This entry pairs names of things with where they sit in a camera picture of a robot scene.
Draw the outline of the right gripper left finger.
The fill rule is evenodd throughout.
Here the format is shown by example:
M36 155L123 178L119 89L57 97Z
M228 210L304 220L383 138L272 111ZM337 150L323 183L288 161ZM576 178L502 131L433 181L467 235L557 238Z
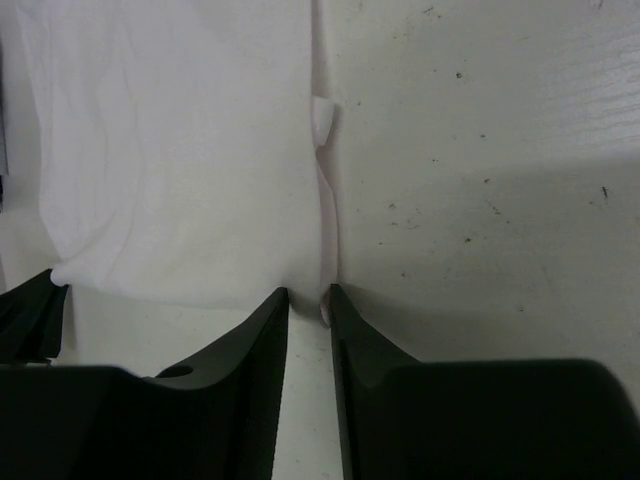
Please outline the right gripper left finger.
M5 479L268 479L289 295L154 377L113 366L5 368Z

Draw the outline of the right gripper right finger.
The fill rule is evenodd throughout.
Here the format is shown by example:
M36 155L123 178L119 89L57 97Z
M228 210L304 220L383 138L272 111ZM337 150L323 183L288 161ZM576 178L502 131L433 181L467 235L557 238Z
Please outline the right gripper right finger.
M635 479L639 419L586 359L423 363L329 290L348 479Z

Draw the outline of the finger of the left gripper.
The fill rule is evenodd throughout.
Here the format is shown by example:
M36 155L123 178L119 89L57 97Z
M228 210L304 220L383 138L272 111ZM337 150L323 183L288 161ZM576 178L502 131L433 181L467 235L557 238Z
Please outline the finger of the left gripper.
M47 269L1 294L1 363L49 364L61 351L68 286Z

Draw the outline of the white tank top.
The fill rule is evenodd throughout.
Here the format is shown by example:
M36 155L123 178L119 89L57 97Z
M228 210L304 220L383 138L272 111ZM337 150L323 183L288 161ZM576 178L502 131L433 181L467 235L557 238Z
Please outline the white tank top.
M335 210L308 1L19 1L51 278L324 315Z

